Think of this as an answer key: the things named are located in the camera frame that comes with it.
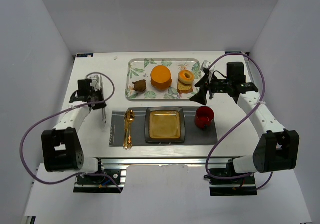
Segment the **round orange bread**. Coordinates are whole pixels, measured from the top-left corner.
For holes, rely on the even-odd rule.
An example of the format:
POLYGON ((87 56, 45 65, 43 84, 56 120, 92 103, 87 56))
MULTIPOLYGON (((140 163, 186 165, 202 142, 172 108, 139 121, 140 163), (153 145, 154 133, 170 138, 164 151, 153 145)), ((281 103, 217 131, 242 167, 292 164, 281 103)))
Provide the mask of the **round orange bread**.
POLYGON ((167 90, 172 84, 171 71, 163 65, 157 65, 150 73, 151 85, 159 91, 167 90))

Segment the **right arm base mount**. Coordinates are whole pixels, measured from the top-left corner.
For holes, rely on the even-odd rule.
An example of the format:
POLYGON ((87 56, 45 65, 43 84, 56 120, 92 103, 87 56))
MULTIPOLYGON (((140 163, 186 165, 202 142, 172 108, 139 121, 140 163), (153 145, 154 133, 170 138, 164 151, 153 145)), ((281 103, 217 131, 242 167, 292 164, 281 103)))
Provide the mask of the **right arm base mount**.
POLYGON ((210 168, 211 175, 217 177, 237 177, 236 179, 220 180, 204 175, 204 179, 209 182, 211 197, 237 197, 237 196, 257 196, 256 180, 253 175, 239 178, 243 175, 234 171, 232 159, 228 160, 224 168, 210 168))

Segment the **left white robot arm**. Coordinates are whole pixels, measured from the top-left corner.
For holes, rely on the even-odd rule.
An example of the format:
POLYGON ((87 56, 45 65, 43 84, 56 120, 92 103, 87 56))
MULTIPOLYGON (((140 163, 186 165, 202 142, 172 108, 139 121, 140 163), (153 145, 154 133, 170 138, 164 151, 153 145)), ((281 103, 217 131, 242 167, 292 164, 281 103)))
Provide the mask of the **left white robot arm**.
POLYGON ((102 110, 106 120, 106 103, 100 76, 79 80, 78 90, 70 97, 69 108, 61 121, 41 135, 45 169, 48 172, 75 171, 95 174, 101 171, 101 161, 96 157, 85 157, 78 132, 86 117, 94 110, 102 110))

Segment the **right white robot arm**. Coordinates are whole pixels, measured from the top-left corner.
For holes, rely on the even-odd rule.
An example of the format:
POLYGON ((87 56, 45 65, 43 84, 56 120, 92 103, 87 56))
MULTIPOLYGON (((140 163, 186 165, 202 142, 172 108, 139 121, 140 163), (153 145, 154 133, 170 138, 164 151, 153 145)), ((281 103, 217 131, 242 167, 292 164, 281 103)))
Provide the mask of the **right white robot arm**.
POLYGON ((226 177, 253 173, 271 173, 293 170, 297 165, 300 136, 295 130, 288 130, 273 116, 260 99, 258 88, 247 82, 242 62, 227 63, 227 74, 218 79, 204 61, 200 70, 204 73, 196 87, 199 92, 191 101, 206 105, 207 98, 214 94, 228 94, 235 103, 249 115, 259 142, 253 154, 232 159, 227 164, 226 177))

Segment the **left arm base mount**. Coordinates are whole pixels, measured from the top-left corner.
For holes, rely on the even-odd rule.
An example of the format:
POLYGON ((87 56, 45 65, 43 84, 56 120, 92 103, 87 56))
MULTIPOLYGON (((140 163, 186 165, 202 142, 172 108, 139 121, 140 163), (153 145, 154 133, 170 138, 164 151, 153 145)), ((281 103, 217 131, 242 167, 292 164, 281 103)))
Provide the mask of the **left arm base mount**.
MULTIPOLYGON (((119 186, 121 191, 126 183, 127 169, 125 167, 112 166, 104 170, 105 174, 110 176, 119 186)), ((75 179, 73 192, 82 194, 120 194, 121 191, 114 185, 110 178, 105 176, 87 176, 77 177, 75 179)))

